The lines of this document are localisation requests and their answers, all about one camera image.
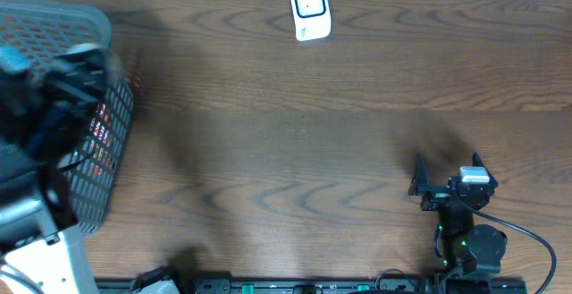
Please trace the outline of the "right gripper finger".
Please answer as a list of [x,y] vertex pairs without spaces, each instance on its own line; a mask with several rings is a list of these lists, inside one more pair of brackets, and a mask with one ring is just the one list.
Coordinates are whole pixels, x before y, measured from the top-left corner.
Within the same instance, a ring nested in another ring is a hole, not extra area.
[[413,178],[408,188],[409,196],[423,196],[430,189],[425,160],[421,154],[417,155]]
[[486,168],[486,166],[483,163],[481,156],[478,155],[477,152],[474,152],[472,154],[472,163],[473,163],[473,166],[481,167],[486,171],[488,178],[489,178],[488,184],[491,185],[493,189],[496,189],[499,186],[499,183],[493,177],[492,173]]

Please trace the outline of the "red orange snack bag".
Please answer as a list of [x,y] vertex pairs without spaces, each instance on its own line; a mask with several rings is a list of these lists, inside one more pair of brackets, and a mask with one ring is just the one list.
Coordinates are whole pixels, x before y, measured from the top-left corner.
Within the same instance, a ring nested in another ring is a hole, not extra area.
[[100,104],[91,120],[89,134],[92,140],[88,143],[88,153],[91,154],[93,164],[89,167],[94,178],[110,175],[115,171],[115,136],[112,128],[112,115],[106,104]]

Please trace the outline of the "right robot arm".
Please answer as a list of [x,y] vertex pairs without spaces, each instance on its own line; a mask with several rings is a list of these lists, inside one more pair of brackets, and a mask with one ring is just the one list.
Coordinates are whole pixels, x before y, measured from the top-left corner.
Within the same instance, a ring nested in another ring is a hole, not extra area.
[[408,194],[421,197],[423,211],[438,214],[433,249],[444,264],[441,272],[425,277],[418,286],[421,293],[492,292],[508,240],[489,224],[476,225],[474,215],[488,205],[497,187],[477,153],[445,185],[430,183],[425,161],[417,157]]

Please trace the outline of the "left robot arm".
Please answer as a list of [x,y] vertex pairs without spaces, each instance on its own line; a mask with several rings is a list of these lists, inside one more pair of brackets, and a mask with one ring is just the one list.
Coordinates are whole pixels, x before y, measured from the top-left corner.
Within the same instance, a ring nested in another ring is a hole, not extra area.
[[182,293],[159,267],[131,280],[102,280],[89,267],[61,160],[87,137],[97,106],[122,75],[105,46],[80,44],[47,71],[1,51],[1,280],[14,293]]

